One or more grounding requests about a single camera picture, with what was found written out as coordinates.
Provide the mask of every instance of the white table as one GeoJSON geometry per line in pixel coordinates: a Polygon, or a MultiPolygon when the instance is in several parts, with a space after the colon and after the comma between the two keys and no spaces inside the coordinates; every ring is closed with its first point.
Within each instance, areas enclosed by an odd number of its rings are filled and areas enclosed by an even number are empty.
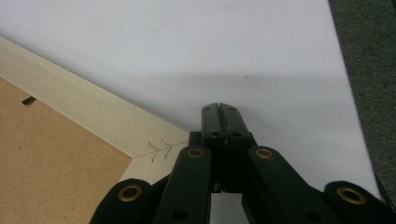
{"type": "Polygon", "coordinates": [[[0,35],[186,130],[202,106],[234,105],[309,185],[379,197],[327,1],[4,0],[0,21],[0,35]]]}

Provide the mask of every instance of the floor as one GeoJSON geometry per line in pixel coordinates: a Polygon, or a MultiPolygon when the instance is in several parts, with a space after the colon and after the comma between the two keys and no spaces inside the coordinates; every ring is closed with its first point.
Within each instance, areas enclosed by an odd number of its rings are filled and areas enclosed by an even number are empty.
{"type": "Polygon", "coordinates": [[[396,203],[395,0],[330,0],[375,173],[396,203]]]}

